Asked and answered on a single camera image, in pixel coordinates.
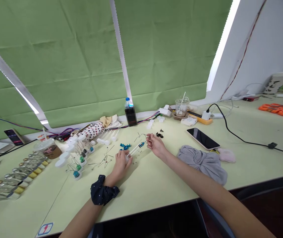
plastic water bottle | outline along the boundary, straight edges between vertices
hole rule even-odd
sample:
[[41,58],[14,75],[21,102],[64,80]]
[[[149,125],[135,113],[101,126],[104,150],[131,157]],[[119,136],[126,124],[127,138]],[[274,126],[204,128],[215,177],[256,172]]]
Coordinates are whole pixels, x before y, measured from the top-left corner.
[[128,126],[137,126],[134,104],[132,104],[132,101],[130,101],[129,98],[126,98],[125,114],[127,116]]
[[126,98],[125,108],[129,107],[129,98]]

gray cloth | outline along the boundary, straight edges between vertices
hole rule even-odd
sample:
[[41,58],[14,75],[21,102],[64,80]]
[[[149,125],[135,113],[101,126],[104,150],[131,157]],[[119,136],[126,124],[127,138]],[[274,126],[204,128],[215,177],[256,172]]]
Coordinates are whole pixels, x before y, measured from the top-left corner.
[[226,184],[227,172],[221,167],[220,156],[217,153],[206,153],[189,145],[183,145],[178,153],[178,158],[222,186]]

blue plastic bead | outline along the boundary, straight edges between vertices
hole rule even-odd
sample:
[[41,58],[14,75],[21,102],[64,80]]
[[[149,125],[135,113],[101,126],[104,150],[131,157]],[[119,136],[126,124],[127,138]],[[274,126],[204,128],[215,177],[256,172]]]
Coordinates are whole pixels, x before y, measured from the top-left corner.
[[74,175],[74,177],[76,177],[76,178],[77,178],[77,177],[79,176],[79,172],[74,171],[73,175]]

yellow power strip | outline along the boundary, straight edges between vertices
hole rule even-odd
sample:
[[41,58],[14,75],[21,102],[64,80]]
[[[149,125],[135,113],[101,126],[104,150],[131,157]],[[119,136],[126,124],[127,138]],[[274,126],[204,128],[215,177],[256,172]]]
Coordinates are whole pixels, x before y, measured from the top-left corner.
[[192,112],[192,111],[187,111],[187,112],[189,113],[189,116],[190,116],[190,117],[196,118],[196,119],[198,120],[198,122],[201,122],[201,123],[204,124],[204,125],[209,125],[209,124],[211,124],[211,123],[213,122],[212,119],[203,120],[203,119],[201,118],[202,115],[197,114],[197,113],[195,113],[195,112]]

black charging cable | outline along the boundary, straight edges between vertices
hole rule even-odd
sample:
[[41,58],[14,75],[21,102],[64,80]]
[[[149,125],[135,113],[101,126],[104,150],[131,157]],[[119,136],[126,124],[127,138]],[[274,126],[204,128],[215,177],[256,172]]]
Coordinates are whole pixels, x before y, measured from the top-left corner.
[[4,155],[6,155],[6,154],[9,154],[9,153],[11,153],[12,151],[15,151],[15,150],[17,150],[17,149],[20,149],[21,147],[24,147],[25,145],[30,144],[30,143],[32,143],[32,142],[34,142],[34,141],[36,141],[36,139],[35,139],[35,140],[32,140],[32,141],[30,141],[30,142],[28,142],[28,143],[26,143],[26,144],[23,144],[23,145],[21,145],[21,146],[18,147],[18,148],[15,148],[15,149],[13,149],[13,150],[9,150],[8,152],[2,153],[2,154],[0,154],[0,157],[1,157],[1,156],[4,156]]
[[227,129],[231,134],[233,134],[233,135],[236,136],[238,139],[240,139],[241,141],[243,141],[243,142],[245,142],[245,143],[248,143],[248,144],[255,144],[255,145],[265,146],[265,147],[267,147],[267,148],[269,148],[269,149],[276,149],[276,150],[279,150],[279,151],[282,151],[282,152],[283,152],[283,150],[276,148],[277,144],[274,143],[274,142],[272,142],[272,143],[270,143],[270,144],[268,144],[268,145],[263,145],[263,144],[258,144],[258,143],[253,143],[253,142],[245,141],[245,140],[243,140],[242,138],[240,138],[239,136],[235,135],[235,134],[234,134],[233,132],[231,132],[230,129],[228,128],[226,118],[225,118],[223,112],[221,111],[220,107],[219,107],[217,104],[215,104],[215,103],[212,104],[212,105],[217,106],[217,108],[220,110],[220,112],[221,112],[221,114],[222,114],[222,116],[223,116],[223,118],[224,118],[224,121],[225,121],[226,129]]

